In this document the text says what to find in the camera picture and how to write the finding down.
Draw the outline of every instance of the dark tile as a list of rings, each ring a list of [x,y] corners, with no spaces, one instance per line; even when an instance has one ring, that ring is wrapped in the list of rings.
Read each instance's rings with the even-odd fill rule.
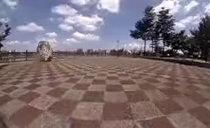
[[[194,92],[194,91],[190,91],[189,93],[185,94],[188,98],[192,99],[193,101],[195,101],[198,104],[203,104],[204,102],[206,102],[208,99],[202,97],[201,94]]]
[[[29,90],[34,90],[34,89],[36,89],[36,88],[38,88],[38,87],[40,87],[39,84],[31,84],[31,85],[29,85],[29,86],[27,86],[27,87],[25,87],[25,88],[26,88],[26,89],[29,89]]]
[[[166,117],[153,118],[151,120],[139,121],[142,128],[175,128]]]
[[[111,84],[109,84],[109,85],[107,85],[106,90],[112,92],[112,91],[123,91],[124,89],[121,85],[111,85]]]
[[[19,99],[25,103],[30,103],[32,100],[38,98],[39,96],[40,94],[31,91],[31,92],[28,92],[27,94],[20,96]]]
[[[106,81],[105,80],[94,79],[92,84],[106,84]]]
[[[155,86],[153,86],[152,84],[149,84],[149,83],[142,83],[142,84],[139,84],[139,87],[140,87],[142,90],[154,90],[154,89],[156,89]]]
[[[24,128],[28,126],[34,119],[36,119],[42,111],[31,107],[31,106],[24,106],[16,113],[10,116],[9,120],[14,123],[15,125]]]
[[[129,102],[139,102],[149,100],[143,91],[127,91],[125,92]]]
[[[104,120],[128,120],[132,118],[131,108],[128,103],[105,103],[103,108]]]
[[[70,78],[67,80],[68,83],[77,83],[79,81],[79,78]]]
[[[29,82],[30,83],[37,83],[39,81],[41,81],[41,80],[40,79],[37,79],[37,78],[34,78],[34,79],[30,80]]]
[[[210,125],[210,111],[205,107],[196,107],[189,110],[189,112],[205,125]]]
[[[118,80],[118,77],[116,77],[116,76],[107,76],[107,79],[109,79],[109,80]]]
[[[73,88],[77,90],[87,90],[89,84],[76,84]]]
[[[51,105],[48,111],[58,115],[69,116],[75,109],[77,103],[78,102],[72,100],[60,100]]]
[[[60,98],[66,91],[67,89],[65,88],[55,88],[47,92],[47,94],[56,98]]]
[[[183,108],[180,105],[178,105],[175,101],[171,99],[156,101],[155,105],[163,114],[171,114],[183,110]]]
[[[71,128],[100,128],[100,122],[96,120],[70,119]]]
[[[7,102],[9,102],[9,101],[11,101],[11,100],[12,100],[12,98],[10,96],[8,96],[8,95],[1,96],[0,97],[0,106],[5,104],[5,103],[7,103]]]
[[[100,91],[87,91],[82,100],[90,102],[103,102],[104,92]]]
[[[121,84],[135,84],[135,82],[130,79],[129,80],[121,80],[120,82],[121,82]]]
[[[61,82],[50,82],[50,83],[48,83],[47,86],[49,86],[49,87],[57,87],[59,84],[61,84]]]
[[[180,96],[181,93],[177,91],[176,89],[173,88],[163,88],[160,89],[164,94],[166,94],[168,97],[173,97],[173,96]]]
[[[11,87],[9,87],[9,88],[7,88],[7,89],[4,89],[3,91],[6,92],[6,93],[10,93],[10,92],[15,91],[16,89],[18,89],[18,87],[16,87],[16,86],[11,86]]]

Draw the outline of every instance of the paved plaza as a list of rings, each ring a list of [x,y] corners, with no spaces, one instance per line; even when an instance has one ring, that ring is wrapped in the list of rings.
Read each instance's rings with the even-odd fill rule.
[[[0,114],[9,128],[210,128],[210,69],[116,57],[10,63]]]

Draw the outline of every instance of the sculpture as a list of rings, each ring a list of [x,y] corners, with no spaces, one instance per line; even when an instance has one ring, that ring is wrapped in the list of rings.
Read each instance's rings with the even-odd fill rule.
[[[37,46],[37,53],[41,61],[51,61],[52,48],[47,41],[40,41]]]

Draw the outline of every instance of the white sculpture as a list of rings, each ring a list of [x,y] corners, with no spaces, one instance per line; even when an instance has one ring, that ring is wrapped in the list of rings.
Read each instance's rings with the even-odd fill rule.
[[[39,54],[40,60],[51,61],[52,48],[50,46],[50,43],[47,41],[40,41],[37,46],[37,53]]]

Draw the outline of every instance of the tree trunk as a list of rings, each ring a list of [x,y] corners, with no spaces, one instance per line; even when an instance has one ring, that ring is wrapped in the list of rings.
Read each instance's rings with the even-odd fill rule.
[[[146,40],[144,40],[144,55],[146,53]]]

